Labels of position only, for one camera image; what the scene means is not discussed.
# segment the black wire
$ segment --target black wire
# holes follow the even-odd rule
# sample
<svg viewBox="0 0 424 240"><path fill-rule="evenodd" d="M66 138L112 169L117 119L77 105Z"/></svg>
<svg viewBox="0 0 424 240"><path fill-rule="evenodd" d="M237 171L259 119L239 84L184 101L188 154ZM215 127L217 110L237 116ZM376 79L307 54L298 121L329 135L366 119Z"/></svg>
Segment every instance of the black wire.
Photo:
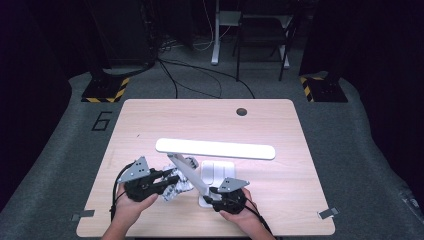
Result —
<svg viewBox="0 0 424 240"><path fill-rule="evenodd" d="M198 69L198 68L196 68L196 67L194 67L194 66L192 66L192 65L190 65L190 64L188 64L186 62L183 62L183 61L180 61L180 60L171 60L171 61L180 62L182 64L185 64L187 67L191 67L191 68L193 68L193 69L195 69L195 70L197 70L197 71L199 71L199 72L201 72L203 74L208 75L212 79L214 79L218 83L218 86L219 86L219 96L218 97L215 97L215 98L221 98L221 96L222 96L222 86L221 86L221 82L216 77L214 77L211 74L205 72L204 70Z"/></svg>
<svg viewBox="0 0 424 240"><path fill-rule="evenodd" d="M169 73L168 69L165 67L165 64L163 64L162 61L159 61L159 64L162 68L162 70L165 72L165 74L171 79L172 83L174 84L174 88L175 88L175 99L178 99L178 87L177 87L177 82L175 81L175 79L172 77L172 75Z"/></svg>
<svg viewBox="0 0 424 240"><path fill-rule="evenodd" d="M239 202L237 202L237 201L235 201L235 200L232 200L232 199L228 199L230 202L233 202L233 203L235 203L235 204L238 204L238 205L241 205ZM265 221L265 218L263 218L262 216L261 216L261 214L259 213L259 210L258 210L258 208L255 206L255 204L250 200L250 199L248 199L248 198L246 198L246 200L247 201L249 201L251 204L252 204L252 206L255 208L255 210L253 210L253 209L251 209L250 207L248 207L248 206L246 206L246 204L244 205L244 208L246 208L247 210L249 210L249 211L251 211L253 214L255 214L256 215L256 217L258 217L258 219L259 219L259 221L262 223L262 225L264 225L264 227L265 227L265 229L269 232L269 233L271 233L271 235L273 235L272 234L272 231L271 231L271 228L268 226L268 223Z"/></svg>
<svg viewBox="0 0 424 240"><path fill-rule="evenodd" d="M119 195L118 198L116 198L116 187L118 186L118 180L119 178L122 176L122 174L128 169L130 168L134 163L130 163L128 165L126 165L118 174L118 176L116 177L115 183L113 184L113 191L112 191L112 206L110 207L110 219L113 220L113 217L115 216L115 210L116 210L116 201L118 200L118 198L120 198L124 193L122 193L121 195Z"/></svg>
<svg viewBox="0 0 424 240"><path fill-rule="evenodd" d="M161 65L161 67L162 67L162 69L165 71L165 74L172 80L172 82L174 83L174 87L175 87L175 90L176 90L176 92L178 93L178 88L177 88L177 84L179 85L179 86L181 86L181 87L183 87L183 88L185 88L185 89L188 89L188 90L190 90L190 91L193 91L193 92L197 92L197 93L200 93L200 94L203 94L203 95L206 95L206 96L209 96L209 97L212 97L212 98L220 98L220 97L217 97L217 96L214 96L214 95L211 95L211 94L208 94L208 93L205 93L205 92L201 92L201 91L198 91L198 90L195 90L195 89L192 89L192 88L189 88L189 87L187 87L187 86L185 86L185 85L183 85L183 84L181 84L180 82L178 82L178 81L176 81L173 77L172 77L172 75L169 73L169 71L168 71L168 69L166 68L166 66L165 66L165 64L163 63L163 62L166 62L166 61L162 61L161 59L158 59L158 61L159 61L159 63L160 63L160 65Z"/></svg>
<svg viewBox="0 0 424 240"><path fill-rule="evenodd" d="M212 70L212 69L209 69L209 68L204 68L204 67L194 66L194 65L190 65L190 64L186 64L186 63L184 63L184 64L182 64L182 63L176 63L176 62L172 62L172 60L166 60L166 59L159 59L159 58L158 58L158 60L160 60L160 61L162 61L162 62L165 62L165 63L178 65L178 66L191 67L191 68L197 68L197 69L202 69L202 70L205 70L205 71L214 72L214 73L221 74L221 75L224 75L224 76L227 76L227 77L230 77L230 78L233 78L233 79L237 80L237 78L236 78L236 77L234 77L234 76L232 76L232 75L230 75L230 74L223 73L223 72L219 72L219 71ZM253 94L252 90L249 88L249 86L248 86L246 83L244 83L244 82L243 82L243 81L241 81L241 80L238 80L238 82L242 83L242 84L243 84L243 85L247 88L247 90L249 90L249 92L250 92L250 94L252 95L252 98L253 98L253 99L255 99L255 98L256 98L256 97L255 97L255 95Z"/></svg>

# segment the human hand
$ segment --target human hand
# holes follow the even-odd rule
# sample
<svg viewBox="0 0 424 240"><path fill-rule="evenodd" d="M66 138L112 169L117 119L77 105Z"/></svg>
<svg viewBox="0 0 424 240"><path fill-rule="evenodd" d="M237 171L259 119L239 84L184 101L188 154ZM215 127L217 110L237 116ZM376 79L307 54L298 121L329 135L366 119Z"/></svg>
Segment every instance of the human hand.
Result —
<svg viewBox="0 0 424 240"><path fill-rule="evenodd" d="M246 206L259 214L257 205L253 202L250 191L246 188L243 188L242 191L248 199L246 201ZM244 208L239 214L231 214L226 211L220 211L219 214L221 214L221 216L227 221L235 223L251 239L275 239L272 234L262 225L258 215L255 215L253 212L246 208Z"/></svg>
<svg viewBox="0 0 424 240"><path fill-rule="evenodd" d="M134 202L124 192L124 184L121 183L116 194L120 197L116 202L115 216L102 239L123 239L128 229L140 217L141 212L150 207L158 198L157 194L153 194L142 202Z"/></svg>

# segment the wooden table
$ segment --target wooden table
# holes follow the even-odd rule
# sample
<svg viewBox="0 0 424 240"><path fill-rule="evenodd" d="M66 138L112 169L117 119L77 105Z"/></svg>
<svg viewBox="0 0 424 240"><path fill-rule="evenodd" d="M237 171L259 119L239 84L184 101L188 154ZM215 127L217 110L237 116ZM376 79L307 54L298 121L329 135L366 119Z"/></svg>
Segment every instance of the wooden table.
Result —
<svg viewBox="0 0 424 240"><path fill-rule="evenodd" d="M247 115L239 116L239 108ZM271 145L272 161L211 158L231 161L236 177L247 187L259 211L276 236L331 235L332 218L320 219L328 209L303 131L290 100L172 99L127 100L121 110L93 184L85 209L93 217L81 218L80 237L101 236L110 224L112 187L128 163L145 156L150 168L170 164L155 150L159 138L223 141ZM141 214L127 236L236 237L245 236L210 208L198 205L198 191L182 193L170 202L160 197Z"/></svg>

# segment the dark background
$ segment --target dark background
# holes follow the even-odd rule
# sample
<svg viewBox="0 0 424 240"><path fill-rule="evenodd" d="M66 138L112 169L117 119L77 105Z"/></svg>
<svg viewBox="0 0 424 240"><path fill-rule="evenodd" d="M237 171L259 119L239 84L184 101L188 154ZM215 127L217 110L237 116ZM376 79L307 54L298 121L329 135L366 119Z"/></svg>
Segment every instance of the dark background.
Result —
<svg viewBox="0 0 424 240"><path fill-rule="evenodd" d="M144 23L138 9L140 1L119 1L123 9L137 7L133 14L126 14L128 18L118 17L123 21L116 23L118 26L136 29L123 33L105 32L104 24L113 23L112 19L120 15L118 11L107 13L110 8L104 8L104 1L90 1L90 5L84 0L0 3L1 208L41 153L65 111L71 95L68 80L89 71L87 59L94 59L102 68L120 63L139 65L154 61L155 44L160 41L162 32L168 31L191 47L193 33L203 29L202 14L193 10L198 9L200 1L192 5L189 0L147 2L155 2L150 6L156 10L148 17L155 19L156 25L138 27L135 22ZM212 12L212 22L213 2L206 4ZM374 141L423 206L424 72L420 65L424 62L424 23L420 16L423 3L418 0L376 2L363 27L364 37L349 58L342 77L358 89ZM331 69L355 16L361 11L361 3L363 1L319 2L300 75ZM181 22L169 25L164 19ZM105 37L108 34L116 39ZM126 34L138 34L141 47L138 45L134 50L138 55L128 56L128 49L118 47L134 46L120 44L119 36ZM107 47L110 43L115 44L113 48Z"/></svg>

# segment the chair leg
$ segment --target chair leg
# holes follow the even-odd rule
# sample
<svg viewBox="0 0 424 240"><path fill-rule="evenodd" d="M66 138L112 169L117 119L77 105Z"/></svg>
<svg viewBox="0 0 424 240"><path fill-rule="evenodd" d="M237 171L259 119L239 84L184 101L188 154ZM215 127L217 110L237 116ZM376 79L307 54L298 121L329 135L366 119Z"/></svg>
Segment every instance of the chair leg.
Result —
<svg viewBox="0 0 424 240"><path fill-rule="evenodd" d="M241 50L241 46L240 46L240 42L237 44L237 73L236 73L236 82L239 81L239 69L240 69L240 50Z"/></svg>
<svg viewBox="0 0 424 240"><path fill-rule="evenodd" d="M238 38L236 38L236 43L234 44L233 54L232 54L233 57L234 57L234 54L236 53L237 46L238 46Z"/></svg>
<svg viewBox="0 0 424 240"><path fill-rule="evenodd" d="M286 63L286 57L287 49L284 49L283 62L281 63L280 77L278 78L278 81L281 81L283 79L284 63Z"/></svg>

